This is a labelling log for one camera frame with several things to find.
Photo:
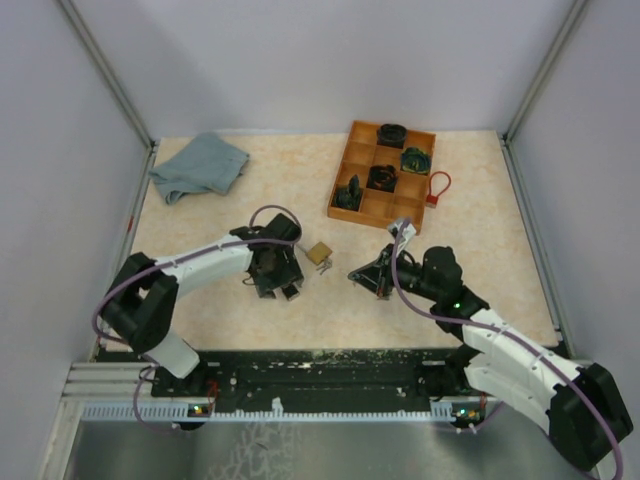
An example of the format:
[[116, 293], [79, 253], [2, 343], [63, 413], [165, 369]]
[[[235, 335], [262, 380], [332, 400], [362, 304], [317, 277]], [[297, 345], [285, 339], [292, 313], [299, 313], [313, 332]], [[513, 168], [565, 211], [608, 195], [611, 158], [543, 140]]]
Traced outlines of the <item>silver key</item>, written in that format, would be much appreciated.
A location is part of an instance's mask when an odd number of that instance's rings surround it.
[[329, 269], [331, 269], [333, 266], [333, 262], [332, 259], [330, 257], [325, 258], [320, 264], [319, 266], [316, 268], [316, 271], [320, 274], [323, 275], [325, 274]]

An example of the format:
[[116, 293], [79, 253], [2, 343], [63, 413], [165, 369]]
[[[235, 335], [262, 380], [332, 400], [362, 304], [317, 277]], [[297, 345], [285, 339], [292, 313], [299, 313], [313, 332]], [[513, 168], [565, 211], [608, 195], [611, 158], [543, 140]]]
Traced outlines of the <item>brass padlock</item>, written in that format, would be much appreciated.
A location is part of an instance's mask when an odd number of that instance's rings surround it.
[[298, 245], [305, 257], [314, 265], [319, 266], [330, 258], [333, 251], [323, 242], [317, 242], [312, 247]]

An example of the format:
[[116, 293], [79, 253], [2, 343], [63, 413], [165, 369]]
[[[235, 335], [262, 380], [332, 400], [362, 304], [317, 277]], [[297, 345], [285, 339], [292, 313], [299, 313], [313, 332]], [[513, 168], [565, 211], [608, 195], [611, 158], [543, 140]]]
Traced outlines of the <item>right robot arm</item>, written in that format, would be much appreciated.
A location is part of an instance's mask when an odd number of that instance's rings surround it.
[[380, 299], [398, 292], [432, 301], [430, 315], [462, 342], [466, 355], [446, 372], [454, 393], [478, 390], [509, 405], [581, 471], [591, 471], [608, 455], [620, 463], [620, 443], [634, 426], [612, 374], [598, 363], [564, 358], [518, 332], [464, 284], [462, 275], [449, 247], [431, 247], [416, 262], [387, 245], [348, 277]]

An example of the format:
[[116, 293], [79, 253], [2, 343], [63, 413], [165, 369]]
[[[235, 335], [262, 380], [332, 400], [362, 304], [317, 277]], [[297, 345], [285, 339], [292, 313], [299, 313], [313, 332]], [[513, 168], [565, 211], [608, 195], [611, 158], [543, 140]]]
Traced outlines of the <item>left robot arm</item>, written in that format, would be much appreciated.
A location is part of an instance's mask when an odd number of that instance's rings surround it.
[[251, 217], [247, 226], [229, 231], [198, 250], [151, 258], [141, 252], [122, 265], [96, 307], [97, 335], [128, 346], [135, 354], [167, 370], [184, 395], [201, 394], [208, 373], [199, 354], [172, 331], [175, 304], [191, 292], [229, 276], [246, 273], [261, 299], [280, 291], [292, 299], [304, 281], [294, 247], [302, 236], [298, 219], [287, 209], [265, 226]]

